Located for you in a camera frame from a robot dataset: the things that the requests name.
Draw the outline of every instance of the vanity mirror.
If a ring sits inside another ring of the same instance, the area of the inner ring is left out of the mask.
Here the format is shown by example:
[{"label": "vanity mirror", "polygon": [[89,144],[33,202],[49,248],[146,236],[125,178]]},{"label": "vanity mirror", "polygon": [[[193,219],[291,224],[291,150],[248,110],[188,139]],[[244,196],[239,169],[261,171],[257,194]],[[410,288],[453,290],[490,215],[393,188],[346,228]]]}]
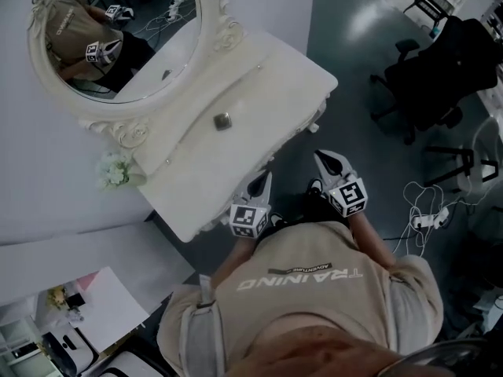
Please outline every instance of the vanity mirror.
[{"label": "vanity mirror", "polygon": [[218,0],[33,0],[28,41],[42,84],[79,118],[130,119],[190,82],[217,23]]}]

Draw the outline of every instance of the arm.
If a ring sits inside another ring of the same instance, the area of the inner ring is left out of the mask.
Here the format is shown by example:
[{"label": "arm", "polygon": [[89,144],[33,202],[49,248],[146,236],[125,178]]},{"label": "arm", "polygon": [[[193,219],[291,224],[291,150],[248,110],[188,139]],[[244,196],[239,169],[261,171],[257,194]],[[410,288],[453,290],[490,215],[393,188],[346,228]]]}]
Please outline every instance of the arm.
[{"label": "arm", "polygon": [[234,270],[248,261],[255,250],[255,241],[252,239],[238,239],[229,256],[211,277],[211,286],[216,289],[226,280]]},{"label": "arm", "polygon": [[84,72],[88,72],[92,68],[92,65],[88,63],[86,60],[81,60],[71,66],[63,68],[62,70],[58,70],[57,74],[64,80],[68,81],[69,79],[74,78],[78,74],[82,74]]},{"label": "arm", "polygon": [[376,230],[370,225],[369,220],[358,212],[348,219],[354,239],[362,253],[367,254],[373,261],[385,269],[391,268],[396,263],[396,258],[379,237]]},{"label": "arm", "polygon": [[92,5],[86,5],[86,11],[100,24],[108,22],[108,17],[105,15],[105,11],[103,9],[100,9],[99,7],[94,7]]}]

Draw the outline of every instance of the person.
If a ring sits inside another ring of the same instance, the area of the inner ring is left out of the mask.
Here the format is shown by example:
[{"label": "person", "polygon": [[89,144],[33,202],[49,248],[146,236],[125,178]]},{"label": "person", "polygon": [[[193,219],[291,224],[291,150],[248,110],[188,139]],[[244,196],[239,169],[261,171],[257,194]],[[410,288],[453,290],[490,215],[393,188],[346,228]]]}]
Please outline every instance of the person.
[{"label": "person", "polygon": [[[108,65],[85,59],[90,43],[119,39],[117,59]],[[149,44],[129,32],[108,25],[105,11],[87,4],[87,0],[53,0],[46,23],[47,51],[64,80],[85,79],[119,92],[155,54]]]},{"label": "person", "polygon": [[[428,263],[397,259],[363,212],[341,218],[313,180],[300,222],[270,219],[257,248],[239,239],[211,279],[228,375],[370,377],[433,343],[443,306]],[[182,314],[200,296],[176,290],[160,322],[160,351],[179,375]]]}]

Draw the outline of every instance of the chair armrest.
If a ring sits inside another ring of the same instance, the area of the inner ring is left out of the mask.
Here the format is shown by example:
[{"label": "chair armrest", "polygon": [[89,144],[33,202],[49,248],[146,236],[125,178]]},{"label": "chair armrest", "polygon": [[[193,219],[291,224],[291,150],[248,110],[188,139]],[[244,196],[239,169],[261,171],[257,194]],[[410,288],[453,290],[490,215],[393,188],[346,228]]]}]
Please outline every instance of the chair armrest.
[{"label": "chair armrest", "polygon": [[400,52],[400,58],[398,59],[398,62],[404,61],[408,52],[412,52],[413,50],[420,48],[419,43],[417,43],[414,39],[405,39],[403,41],[397,42],[395,46]]}]

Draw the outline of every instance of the white vanity table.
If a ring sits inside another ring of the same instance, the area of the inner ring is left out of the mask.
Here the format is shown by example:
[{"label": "white vanity table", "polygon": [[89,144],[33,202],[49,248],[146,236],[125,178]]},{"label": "white vanity table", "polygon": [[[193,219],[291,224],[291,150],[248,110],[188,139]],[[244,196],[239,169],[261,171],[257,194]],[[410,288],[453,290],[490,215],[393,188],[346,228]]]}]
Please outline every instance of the white vanity table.
[{"label": "white vanity table", "polygon": [[[227,13],[227,0],[195,1],[197,18],[112,101],[76,93],[57,77],[44,51],[39,0],[29,29],[42,84],[81,125],[133,150],[147,176],[141,193],[185,242],[222,220],[241,180],[286,141],[307,127],[315,132],[337,87],[335,77],[282,41],[247,34]],[[232,127],[218,131],[213,118],[222,113]]]}]

